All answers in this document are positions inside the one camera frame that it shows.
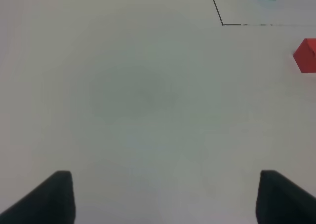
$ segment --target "red block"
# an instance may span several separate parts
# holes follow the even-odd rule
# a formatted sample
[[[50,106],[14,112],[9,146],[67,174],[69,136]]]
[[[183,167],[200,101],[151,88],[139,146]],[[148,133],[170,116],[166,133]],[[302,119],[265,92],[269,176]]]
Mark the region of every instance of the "red block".
[[[302,73],[316,73],[316,38],[305,39],[293,57]]]

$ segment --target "white surface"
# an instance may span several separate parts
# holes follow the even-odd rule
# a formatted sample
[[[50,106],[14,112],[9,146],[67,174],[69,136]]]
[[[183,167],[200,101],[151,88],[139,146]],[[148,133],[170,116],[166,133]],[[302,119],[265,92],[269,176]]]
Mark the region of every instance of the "white surface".
[[[224,24],[316,25],[316,0],[215,0]]]
[[[262,169],[316,194],[316,80],[291,57],[315,28],[221,27],[212,0],[0,4],[0,210],[59,169],[78,224],[254,224]]]

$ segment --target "red cube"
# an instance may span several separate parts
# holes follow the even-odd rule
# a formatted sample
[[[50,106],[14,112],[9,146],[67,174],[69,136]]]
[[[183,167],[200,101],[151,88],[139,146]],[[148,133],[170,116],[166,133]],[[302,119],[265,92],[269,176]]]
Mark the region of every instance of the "red cube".
[[[316,38],[305,39],[293,57],[302,73],[316,73]]]

